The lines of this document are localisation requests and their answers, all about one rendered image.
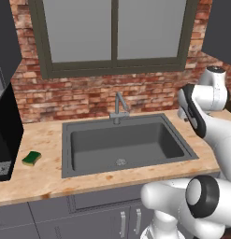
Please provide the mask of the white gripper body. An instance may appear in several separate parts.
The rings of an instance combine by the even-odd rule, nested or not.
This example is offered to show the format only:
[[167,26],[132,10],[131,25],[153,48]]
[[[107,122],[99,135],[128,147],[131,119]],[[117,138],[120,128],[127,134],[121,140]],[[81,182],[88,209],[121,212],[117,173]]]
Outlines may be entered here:
[[181,106],[180,106],[179,109],[178,109],[177,115],[178,115],[178,117],[179,117],[181,120],[184,120],[184,121],[188,121],[188,120],[189,120],[189,118],[187,117],[185,111],[182,109]]

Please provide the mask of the dark grey sink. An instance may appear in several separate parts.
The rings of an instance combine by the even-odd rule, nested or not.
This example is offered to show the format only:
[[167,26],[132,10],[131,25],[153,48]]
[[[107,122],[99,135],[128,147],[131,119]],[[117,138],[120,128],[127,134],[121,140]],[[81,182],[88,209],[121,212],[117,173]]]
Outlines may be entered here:
[[62,177],[87,176],[196,160],[165,114],[68,122],[62,130]]

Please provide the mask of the grey panel under sink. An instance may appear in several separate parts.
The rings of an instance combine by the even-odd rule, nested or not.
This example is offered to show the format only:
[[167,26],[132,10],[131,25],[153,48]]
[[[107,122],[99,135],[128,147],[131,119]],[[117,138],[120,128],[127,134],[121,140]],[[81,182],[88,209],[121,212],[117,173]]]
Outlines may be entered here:
[[121,187],[110,190],[99,190],[66,197],[68,211],[75,213],[82,208],[94,207],[104,204],[116,204],[140,198],[142,184]]

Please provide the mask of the green sponge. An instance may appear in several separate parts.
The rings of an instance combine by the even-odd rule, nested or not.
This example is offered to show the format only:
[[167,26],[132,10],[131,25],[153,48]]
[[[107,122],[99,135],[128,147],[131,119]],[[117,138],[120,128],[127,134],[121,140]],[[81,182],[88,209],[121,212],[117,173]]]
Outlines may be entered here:
[[34,166],[36,161],[41,157],[41,153],[37,151],[30,151],[29,154],[22,159],[22,163],[29,166]]

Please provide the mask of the grey metal tap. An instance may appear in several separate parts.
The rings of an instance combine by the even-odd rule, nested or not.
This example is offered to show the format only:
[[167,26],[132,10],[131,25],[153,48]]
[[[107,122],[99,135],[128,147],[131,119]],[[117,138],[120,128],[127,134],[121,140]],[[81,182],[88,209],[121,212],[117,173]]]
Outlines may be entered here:
[[[123,106],[123,112],[119,109],[119,104]],[[115,112],[109,114],[109,118],[113,120],[113,123],[118,125],[122,118],[129,117],[129,107],[124,101],[122,95],[117,91],[115,97]]]

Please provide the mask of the grey cupboard door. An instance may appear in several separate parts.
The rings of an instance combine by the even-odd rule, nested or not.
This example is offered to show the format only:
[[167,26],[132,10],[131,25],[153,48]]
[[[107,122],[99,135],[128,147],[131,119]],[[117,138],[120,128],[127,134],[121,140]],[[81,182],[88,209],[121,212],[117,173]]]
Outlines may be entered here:
[[[136,235],[134,232],[134,229],[136,227],[136,222],[137,222],[137,212],[136,212],[137,208],[140,208],[141,214],[142,214],[139,235]],[[153,218],[153,211],[150,209],[147,209],[143,204],[132,205],[130,208],[128,239],[140,239],[141,234],[152,222],[152,218]]]
[[[121,212],[126,215],[125,235],[121,238]],[[103,208],[68,218],[38,222],[40,239],[127,239],[129,207]]]

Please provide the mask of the grey drawer front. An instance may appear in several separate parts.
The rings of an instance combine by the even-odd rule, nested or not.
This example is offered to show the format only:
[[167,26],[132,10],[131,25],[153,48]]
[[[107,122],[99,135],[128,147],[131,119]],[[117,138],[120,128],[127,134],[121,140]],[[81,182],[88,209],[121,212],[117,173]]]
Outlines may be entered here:
[[0,206],[0,228],[33,223],[28,203]]
[[0,224],[0,239],[40,239],[34,224],[5,226]]

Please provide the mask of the dark grey wall cupboard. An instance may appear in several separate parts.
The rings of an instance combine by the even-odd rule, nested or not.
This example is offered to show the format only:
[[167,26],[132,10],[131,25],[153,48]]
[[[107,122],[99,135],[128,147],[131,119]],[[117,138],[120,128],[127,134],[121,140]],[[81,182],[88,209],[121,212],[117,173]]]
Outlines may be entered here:
[[10,83],[21,61],[21,48],[9,0],[0,0],[0,91]]
[[212,0],[202,52],[231,65],[231,0]]

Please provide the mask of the window with dark frame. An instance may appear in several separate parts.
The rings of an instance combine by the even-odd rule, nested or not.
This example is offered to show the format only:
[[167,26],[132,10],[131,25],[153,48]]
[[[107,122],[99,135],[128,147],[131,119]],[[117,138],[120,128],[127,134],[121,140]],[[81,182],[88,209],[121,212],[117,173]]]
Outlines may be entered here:
[[44,79],[182,71],[198,0],[28,0]]

